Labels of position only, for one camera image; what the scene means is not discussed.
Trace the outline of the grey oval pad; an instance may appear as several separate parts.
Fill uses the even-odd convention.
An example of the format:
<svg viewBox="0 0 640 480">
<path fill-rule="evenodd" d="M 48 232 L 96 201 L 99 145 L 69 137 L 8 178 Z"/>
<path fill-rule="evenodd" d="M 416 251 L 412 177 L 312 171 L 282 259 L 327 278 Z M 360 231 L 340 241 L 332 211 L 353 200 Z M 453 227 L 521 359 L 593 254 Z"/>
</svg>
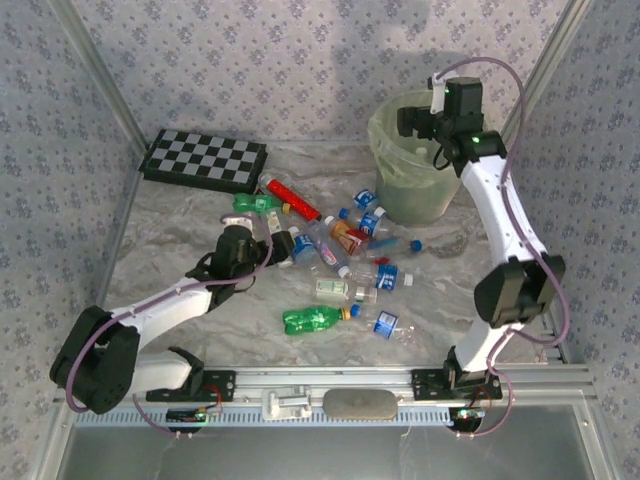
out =
<svg viewBox="0 0 640 480">
<path fill-rule="evenodd" d="M 335 419 L 391 420 L 398 412 L 398 401 L 388 390 L 340 388 L 325 393 L 322 408 Z"/>
</svg>

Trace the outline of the grey glossy lower panel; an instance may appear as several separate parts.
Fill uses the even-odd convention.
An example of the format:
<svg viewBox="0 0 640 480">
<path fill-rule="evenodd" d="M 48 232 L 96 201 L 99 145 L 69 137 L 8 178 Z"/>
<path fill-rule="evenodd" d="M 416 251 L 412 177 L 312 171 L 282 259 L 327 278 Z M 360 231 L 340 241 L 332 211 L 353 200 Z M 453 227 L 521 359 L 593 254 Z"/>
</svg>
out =
<svg viewBox="0 0 640 480">
<path fill-rule="evenodd" d="M 73 426 L 55 480 L 619 480 L 575 408 L 521 406 L 497 431 L 444 426 Z"/>
</svg>

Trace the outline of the aluminium front rail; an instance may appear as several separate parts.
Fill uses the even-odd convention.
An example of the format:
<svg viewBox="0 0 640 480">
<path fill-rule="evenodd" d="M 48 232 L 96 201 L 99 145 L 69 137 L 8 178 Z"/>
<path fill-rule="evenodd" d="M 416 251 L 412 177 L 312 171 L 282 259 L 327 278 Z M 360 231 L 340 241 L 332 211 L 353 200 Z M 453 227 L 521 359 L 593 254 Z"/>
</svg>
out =
<svg viewBox="0 0 640 480">
<path fill-rule="evenodd" d="M 431 368 L 400 367 L 256 367 L 256 368 L 218 368 L 207 369 L 193 366 L 190 371 L 182 364 L 162 366 L 158 363 L 145 366 L 133 376 L 130 384 L 118 384 L 114 380 L 102 383 L 76 380 L 74 389 L 81 394 L 91 394 L 93 400 L 82 404 L 96 413 L 105 413 L 115 408 L 124 398 L 133 394 L 145 397 L 146 393 L 156 389 L 177 389 L 183 386 L 190 374 L 201 370 L 234 370 L 236 387 L 231 402 L 253 402 L 266 389 L 297 385 L 309 386 L 313 396 L 323 390 L 336 388 L 383 389 L 395 394 L 413 397 L 411 371 Z M 539 391 L 543 395 L 573 395 L 578 390 L 587 398 L 595 395 L 591 375 L 584 365 L 503 365 L 500 377 L 503 398 L 508 397 L 508 389 L 515 394 Z"/>
</svg>

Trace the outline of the blue label bottle white cap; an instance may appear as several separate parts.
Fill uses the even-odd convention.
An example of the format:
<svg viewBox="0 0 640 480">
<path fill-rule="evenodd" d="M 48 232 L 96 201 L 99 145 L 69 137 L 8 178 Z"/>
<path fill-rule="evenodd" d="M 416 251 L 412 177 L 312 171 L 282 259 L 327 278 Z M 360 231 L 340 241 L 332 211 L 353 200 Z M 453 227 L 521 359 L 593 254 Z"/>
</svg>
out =
<svg viewBox="0 0 640 480">
<path fill-rule="evenodd" d="M 294 242 L 291 257 L 295 264 L 307 265 L 316 257 L 317 250 L 308 234 L 298 227 L 291 226 L 288 229 Z"/>
<path fill-rule="evenodd" d="M 353 204 L 358 210 L 378 218 L 383 218 L 387 213 L 381 206 L 379 198 L 369 189 L 363 189 L 357 192 L 353 197 Z"/>
<path fill-rule="evenodd" d="M 350 279 L 358 284 L 381 290 L 393 291 L 412 287 L 414 276 L 401 271 L 394 264 L 362 263 L 351 268 Z"/>
</svg>

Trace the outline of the orange bottle red label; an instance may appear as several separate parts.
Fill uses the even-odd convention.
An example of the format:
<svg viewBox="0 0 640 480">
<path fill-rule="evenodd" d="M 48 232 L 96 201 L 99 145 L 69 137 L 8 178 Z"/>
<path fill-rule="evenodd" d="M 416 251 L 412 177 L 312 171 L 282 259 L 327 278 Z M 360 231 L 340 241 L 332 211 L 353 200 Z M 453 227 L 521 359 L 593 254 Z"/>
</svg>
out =
<svg viewBox="0 0 640 480">
<path fill-rule="evenodd" d="M 368 235 L 335 216 L 327 216 L 324 224 L 328 228 L 330 237 L 336 240 L 348 255 L 359 257 L 365 254 L 369 241 Z"/>
</svg>

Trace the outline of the blue cap bottle logo label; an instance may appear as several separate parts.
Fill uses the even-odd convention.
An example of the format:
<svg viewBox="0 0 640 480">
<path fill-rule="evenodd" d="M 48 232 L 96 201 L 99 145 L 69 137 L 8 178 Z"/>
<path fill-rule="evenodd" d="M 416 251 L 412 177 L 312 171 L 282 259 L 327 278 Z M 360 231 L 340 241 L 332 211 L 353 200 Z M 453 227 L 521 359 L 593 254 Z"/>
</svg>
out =
<svg viewBox="0 0 640 480">
<path fill-rule="evenodd" d="M 395 235 L 393 224 L 387 218 L 372 213 L 342 208 L 339 211 L 339 218 L 375 240 L 389 239 Z"/>
</svg>

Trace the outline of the green mesh waste bin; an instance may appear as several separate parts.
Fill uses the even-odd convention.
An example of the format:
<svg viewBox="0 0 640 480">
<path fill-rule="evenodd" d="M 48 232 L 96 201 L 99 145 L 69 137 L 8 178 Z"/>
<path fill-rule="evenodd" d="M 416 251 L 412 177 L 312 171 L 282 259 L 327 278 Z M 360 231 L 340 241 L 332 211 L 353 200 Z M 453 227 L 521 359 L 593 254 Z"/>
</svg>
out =
<svg viewBox="0 0 640 480">
<path fill-rule="evenodd" d="M 452 167 L 444 158 L 441 146 L 433 157 L 433 167 L 438 171 Z M 444 214 L 457 192 L 444 186 L 401 188 L 384 184 L 377 165 L 376 169 L 375 193 L 390 219 L 401 225 L 420 226 L 436 221 Z"/>
</svg>

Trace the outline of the small circuit board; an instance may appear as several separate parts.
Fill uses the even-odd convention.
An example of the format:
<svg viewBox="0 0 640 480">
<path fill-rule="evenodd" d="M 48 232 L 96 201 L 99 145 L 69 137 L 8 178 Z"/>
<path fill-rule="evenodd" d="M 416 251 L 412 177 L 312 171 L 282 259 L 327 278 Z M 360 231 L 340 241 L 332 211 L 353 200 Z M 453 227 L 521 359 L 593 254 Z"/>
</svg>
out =
<svg viewBox="0 0 640 480">
<path fill-rule="evenodd" d="M 476 407 L 454 407 L 449 409 L 450 430 L 460 434 L 474 434 L 481 426 L 486 412 Z"/>
<path fill-rule="evenodd" d="M 204 424 L 223 412 L 222 407 L 171 408 L 165 414 L 167 423 Z"/>
</svg>

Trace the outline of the red glitter tube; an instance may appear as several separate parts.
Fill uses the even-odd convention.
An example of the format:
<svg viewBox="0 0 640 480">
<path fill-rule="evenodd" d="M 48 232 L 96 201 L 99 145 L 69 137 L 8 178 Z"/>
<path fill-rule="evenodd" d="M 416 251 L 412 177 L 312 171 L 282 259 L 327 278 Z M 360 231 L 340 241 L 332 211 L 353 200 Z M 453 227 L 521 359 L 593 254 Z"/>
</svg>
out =
<svg viewBox="0 0 640 480">
<path fill-rule="evenodd" d="M 262 173 L 258 183 L 262 189 L 266 189 L 283 203 L 289 204 L 291 209 L 306 221 L 322 219 L 322 214 L 314 206 L 284 185 L 272 174 Z"/>
</svg>

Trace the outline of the aluminium frame post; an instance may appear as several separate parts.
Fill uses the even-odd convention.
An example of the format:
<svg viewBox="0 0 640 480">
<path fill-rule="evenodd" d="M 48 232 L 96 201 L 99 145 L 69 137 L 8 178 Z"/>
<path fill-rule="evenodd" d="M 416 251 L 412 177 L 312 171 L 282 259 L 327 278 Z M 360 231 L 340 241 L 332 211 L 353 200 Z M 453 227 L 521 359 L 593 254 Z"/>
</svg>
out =
<svg viewBox="0 0 640 480">
<path fill-rule="evenodd" d="M 134 148 L 140 153 L 145 153 L 145 137 L 71 0 L 47 1 L 119 127 Z"/>
<path fill-rule="evenodd" d="M 520 122 L 519 101 L 516 101 L 514 110 L 502 128 L 502 138 L 509 151 L 512 151 L 514 144 L 521 139 L 526 121 L 565 57 L 593 2 L 594 0 L 568 0 L 524 85 L 524 122 Z"/>
</svg>

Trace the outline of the pale green plastic bin liner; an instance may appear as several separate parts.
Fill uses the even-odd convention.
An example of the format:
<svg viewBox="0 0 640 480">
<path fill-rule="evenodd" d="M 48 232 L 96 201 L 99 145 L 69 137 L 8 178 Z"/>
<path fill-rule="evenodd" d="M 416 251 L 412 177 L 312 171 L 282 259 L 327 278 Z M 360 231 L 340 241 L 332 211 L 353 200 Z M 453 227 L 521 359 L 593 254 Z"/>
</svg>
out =
<svg viewBox="0 0 640 480">
<path fill-rule="evenodd" d="M 384 184 L 401 188 L 444 186 L 456 192 L 461 185 L 452 167 L 438 171 L 433 157 L 440 145 L 435 140 L 401 137 L 397 131 L 397 110 L 402 107 L 430 107 L 432 92 L 419 89 L 396 94 L 382 103 L 367 125 L 369 146 Z M 417 155 L 416 148 L 428 148 Z"/>
</svg>

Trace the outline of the grey metal clamp bracket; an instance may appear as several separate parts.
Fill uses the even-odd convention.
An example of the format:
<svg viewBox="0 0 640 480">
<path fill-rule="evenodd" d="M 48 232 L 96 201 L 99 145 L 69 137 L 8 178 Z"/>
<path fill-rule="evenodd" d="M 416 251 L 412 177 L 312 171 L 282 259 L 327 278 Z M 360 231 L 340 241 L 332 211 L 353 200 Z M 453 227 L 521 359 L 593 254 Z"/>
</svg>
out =
<svg viewBox="0 0 640 480">
<path fill-rule="evenodd" d="M 266 389 L 262 392 L 262 417 L 266 421 L 309 418 L 312 415 L 311 394 L 311 388 L 305 385 Z"/>
</svg>

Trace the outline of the slim clear bottle blue cap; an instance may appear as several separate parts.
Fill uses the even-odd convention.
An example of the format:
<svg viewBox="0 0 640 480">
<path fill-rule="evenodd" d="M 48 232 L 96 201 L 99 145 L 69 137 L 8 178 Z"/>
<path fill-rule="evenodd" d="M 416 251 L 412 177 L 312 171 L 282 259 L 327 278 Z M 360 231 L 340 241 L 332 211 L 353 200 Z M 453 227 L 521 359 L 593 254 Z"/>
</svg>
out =
<svg viewBox="0 0 640 480">
<path fill-rule="evenodd" d="M 391 237 L 381 240 L 372 240 L 367 245 L 367 252 L 372 255 L 418 253 L 423 249 L 423 244 L 417 239 L 405 239 Z"/>
</svg>

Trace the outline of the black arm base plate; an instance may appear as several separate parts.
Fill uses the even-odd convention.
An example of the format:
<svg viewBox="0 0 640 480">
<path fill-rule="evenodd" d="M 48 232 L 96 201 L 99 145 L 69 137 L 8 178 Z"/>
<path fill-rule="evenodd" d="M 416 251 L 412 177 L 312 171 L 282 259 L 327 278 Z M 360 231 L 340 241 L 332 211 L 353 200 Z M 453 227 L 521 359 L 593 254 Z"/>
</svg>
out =
<svg viewBox="0 0 640 480">
<path fill-rule="evenodd" d="M 204 404 L 231 402 L 234 399 L 236 372 L 234 370 L 201 370 L 190 374 L 177 389 L 156 389 L 146 393 L 147 402 Z"/>
<path fill-rule="evenodd" d="M 463 374 L 454 378 L 452 371 L 444 368 L 414 369 L 411 371 L 411 387 L 416 401 L 426 400 L 501 400 L 501 381 L 488 371 L 479 374 Z"/>
</svg>

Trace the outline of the black grey chessboard box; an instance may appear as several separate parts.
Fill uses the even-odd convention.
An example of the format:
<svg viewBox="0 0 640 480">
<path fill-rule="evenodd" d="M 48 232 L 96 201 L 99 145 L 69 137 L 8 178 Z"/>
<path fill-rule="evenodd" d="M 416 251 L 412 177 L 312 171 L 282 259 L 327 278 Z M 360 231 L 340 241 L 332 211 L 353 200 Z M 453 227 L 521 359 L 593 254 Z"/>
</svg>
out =
<svg viewBox="0 0 640 480">
<path fill-rule="evenodd" d="M 267 156 L 262 143 L 162 129 L 139 171 L 150 181 L 251 194 Z"/>
</svg>

